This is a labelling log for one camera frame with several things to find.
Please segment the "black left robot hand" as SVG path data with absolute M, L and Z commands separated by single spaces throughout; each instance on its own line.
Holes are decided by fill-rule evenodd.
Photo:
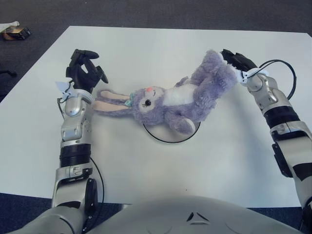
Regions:
M 99 55 L 96 52 L 74 50 L 71 62 L 66 68 L 66 77 L 72 79 L 74 89 L 85 90 L 91 94 L 100 80 L 109 83 L 103 69 L 100 66 L 95 66 L 91 61 L 97 58 L 99 58 Z

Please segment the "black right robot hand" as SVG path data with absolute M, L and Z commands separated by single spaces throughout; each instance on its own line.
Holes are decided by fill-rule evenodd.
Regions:
M 221 54 L 228 64 L 241 72 L 248 72 L 253 68 L 257 68 L 255 63 L 240 53 L 234 54 L 229 50 L 223 49 Z

